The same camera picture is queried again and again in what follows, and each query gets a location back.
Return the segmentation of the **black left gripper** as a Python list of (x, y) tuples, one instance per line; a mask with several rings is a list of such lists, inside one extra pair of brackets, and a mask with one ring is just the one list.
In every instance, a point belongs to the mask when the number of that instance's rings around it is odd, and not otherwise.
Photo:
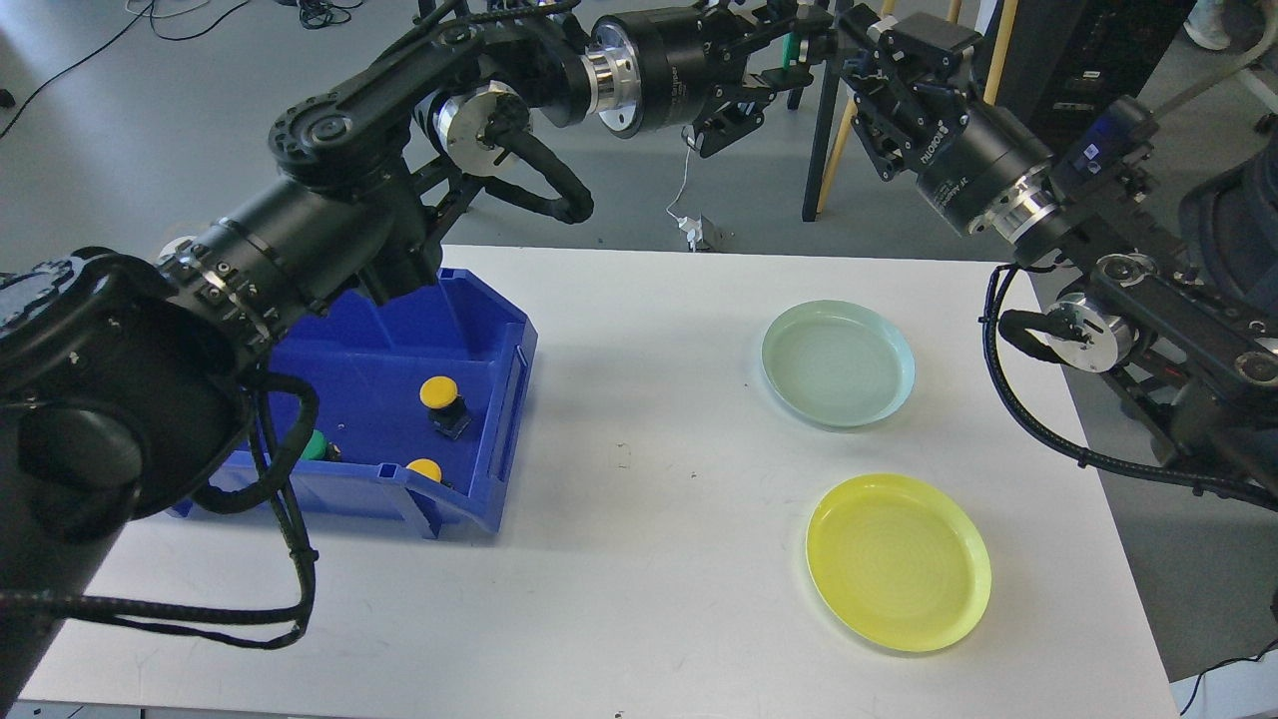
[(599, 18), (584, 61), (589, 114), (616, 138), (681, 126), (711, 158), (757, 132), (781, 92), (812, 86), (806, 65), (748, 70), (755, 43), (835, 37), (831, 1), (763, 1), (740, 17), (723, 6), (674, 6)]

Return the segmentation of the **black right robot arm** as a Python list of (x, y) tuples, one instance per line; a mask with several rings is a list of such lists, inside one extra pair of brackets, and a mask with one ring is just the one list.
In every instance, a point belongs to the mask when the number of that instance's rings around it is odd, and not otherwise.
[[(939, 17), (836, 19), (858, 137), (884, 181), (910, 172), (955, 232), (1013, 252), (987, 284), (982, 351), (1019, 427), (1118, 476), (1275, 510), (1275, 319), (1199, 284), (1141, 209), (1153, 114), (1121, 96), (1053, 155), (967, 69), (980, 34)], [(1099, 374), (1153, 435), (1157, 464), (1074, 444), (1013, 395), (999, 344)]]

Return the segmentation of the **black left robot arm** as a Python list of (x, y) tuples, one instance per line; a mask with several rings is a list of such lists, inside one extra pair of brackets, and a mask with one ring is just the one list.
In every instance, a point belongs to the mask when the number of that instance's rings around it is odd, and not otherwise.
[[(716, 155), (835, 55), (818, 4), (697, 1), (604, 15), (573, 1), (427, 1), (366, 70), (284, 110), (280, 176), (158, 261), (101, 246), (3, 278), (3, 708), (68, 619), (275, 650), (305, 636), (317, 556), (291, 488), (320, 415), (270, 355), (343, 292), (387, 304), (438, 281), (478, 193), (561, 223), (594, 201), (530, 132), (604, 117), (688, 126)], [(300, 584), (284, 608), (87, 593), (120, 533), (179, 501), (268, 504)]]

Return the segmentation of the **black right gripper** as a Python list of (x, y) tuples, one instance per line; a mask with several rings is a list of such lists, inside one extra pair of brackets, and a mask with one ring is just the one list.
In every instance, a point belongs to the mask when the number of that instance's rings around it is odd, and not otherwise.
[(944, 18), (905, 19), (851, 5), (837, 15), (838, 78), (858, 109), (854, 132), (882, 181), (912, 172), (955, 231), (1022, 240), (1058, 215), (1051, 151), (970, 77), (982, 34)]

